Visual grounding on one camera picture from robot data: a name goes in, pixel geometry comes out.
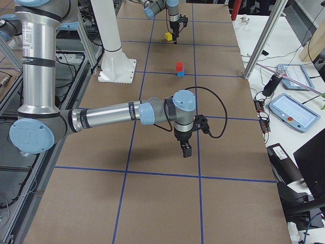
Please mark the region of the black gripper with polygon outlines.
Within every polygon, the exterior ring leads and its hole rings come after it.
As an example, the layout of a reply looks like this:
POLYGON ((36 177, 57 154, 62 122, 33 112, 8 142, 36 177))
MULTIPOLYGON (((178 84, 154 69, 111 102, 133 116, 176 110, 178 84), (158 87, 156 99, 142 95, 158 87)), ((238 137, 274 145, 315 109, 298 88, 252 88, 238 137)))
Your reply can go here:
POLYGON ((183 24, 183 28, 187 27, 188 17, 186 15, 182 16, 181 14, 169 14, 169 23, 172 31, 171 34, 173 35, 173 43, 177 44, 177 35, 180 33, 180 24, 183 24))
POLYGON ((199 130, 202 130, 204 134, 210 133, 208 119, 201 114, 196 115, 194 120, 186 125, 182 125, 177 121, 174 122, 174 136, 176 137, 177 141, 180 141, 180 147, 182 149, 184 158, 192 156, 192 147, 188 140, 191 138, 193 132, 199 130))

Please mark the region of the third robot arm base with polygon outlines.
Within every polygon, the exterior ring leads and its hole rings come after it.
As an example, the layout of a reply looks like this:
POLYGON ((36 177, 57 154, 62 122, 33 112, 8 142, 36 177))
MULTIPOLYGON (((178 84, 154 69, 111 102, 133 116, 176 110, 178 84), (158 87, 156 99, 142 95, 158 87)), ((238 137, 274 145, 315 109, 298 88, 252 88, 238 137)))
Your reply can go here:
POLYGON ((22 23, 15 14, 1 16, 1 38, 13 50, 22 50, 22 23))

